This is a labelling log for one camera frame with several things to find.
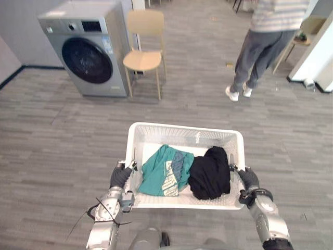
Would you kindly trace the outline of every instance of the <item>washing machine door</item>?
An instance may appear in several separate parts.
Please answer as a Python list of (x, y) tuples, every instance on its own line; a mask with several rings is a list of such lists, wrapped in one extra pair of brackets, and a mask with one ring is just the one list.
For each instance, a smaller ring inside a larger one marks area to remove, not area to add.
[(109, 56), (88, 39), (73, 37), (65, 41), (62, 57), (67, 67), (86, 82), (101, 84), (112, 77)]

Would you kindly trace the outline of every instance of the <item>striped shirt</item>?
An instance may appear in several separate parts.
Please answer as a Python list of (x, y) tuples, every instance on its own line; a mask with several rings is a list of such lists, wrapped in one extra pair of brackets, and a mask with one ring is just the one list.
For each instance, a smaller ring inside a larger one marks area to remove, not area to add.
[(251, 21), (254, 32), (297, 30), (310, 0), (259, 0)]

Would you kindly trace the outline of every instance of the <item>clothing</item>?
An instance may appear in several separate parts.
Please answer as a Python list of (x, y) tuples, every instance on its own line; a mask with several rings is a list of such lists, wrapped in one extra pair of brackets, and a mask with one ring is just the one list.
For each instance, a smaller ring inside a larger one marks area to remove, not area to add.
[(194, 158), (188, 183), (198, 199), (215, 199), (230, 193), (230, 170), (227, 154), (221, 147), (212, 147), (204, 156)]
[(259, 0), (250, 30), (275, 32), (299, 29), (310, 0)]
[(234, 84), (230, 87), (230, 91), (241, 92), (242, 84), (248, 79), (249, 70), (253, 64), (252, 73), (246, 85), (255, 89), (258, 79), (287, 46), (295, 32), (290, 30), (260, 33), (249, 30), (236, 62)]
[(168, 145), (161, 146), (142, 165), (142, 193), (155, 196), (177, 196), (178, 190), (188, 184), (189, 170), (194, 155), (176, 150)]

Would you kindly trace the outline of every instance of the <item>cable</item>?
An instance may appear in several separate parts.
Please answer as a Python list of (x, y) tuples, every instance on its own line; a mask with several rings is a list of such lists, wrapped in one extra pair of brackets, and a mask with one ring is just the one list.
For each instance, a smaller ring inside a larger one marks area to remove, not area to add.
[(79, 221), (82, 219), (82, 217), (87, 213), (87, 211), (85, 211), (81, 216), (80, 218), (77, 220), (77, 222), (74, 224), (74, 226), (72, 227), (72, 230), (69, 232), (69, 234), (67, 235), (66, 237), (66, 241), (68, 240), (68, 237), (71, 235), (71, 233), (74, 231), (76, 225), (79, 223)]
[(126, 222), (126, 223), (117, 223), (116, 220), (114, 219), (114, 217), (112, 216), (112, 214), (110, 213), (110, 211), (107, 209), (107, 207), (104, 206), (104, 204), (97, 197), (95, 197), (95, 198), (96, 198), (96, 200), (98, 200), (98, 202), (102, 205), (102, 207), (109, 213), (109, 215), (112, 218), (112, 220), (107, 220), (107, 221), (103, 221), (103, 222), (113, 221), (118, 227), (121, 226), (121, 225), (126, 225), (126, 224), (132, 223), (131, 221), (130, 222)]
[(97, 207), (99, 205), (99, 203), (97, 203), (96, 205), (92, 206), (91, 208), (88, 209), (87, 211), (87, 215), (92, 218), (95, 221), (95, 216), (92, 215), (92, 210)]

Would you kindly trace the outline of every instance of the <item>chair backrest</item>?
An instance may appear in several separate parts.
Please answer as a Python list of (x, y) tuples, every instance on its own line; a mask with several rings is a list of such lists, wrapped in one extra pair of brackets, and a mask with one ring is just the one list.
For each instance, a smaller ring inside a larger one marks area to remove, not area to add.
[(130, 46), (133, 48), (133, 34), (159, 36), (163, 46), (164, 15), (157, 10), (132, 10), (127, 16), (130, 32)]
[(309, 16), (302, 22), (300, 30), (305, 34), (316, 35), (325, 21), (324, 17)]

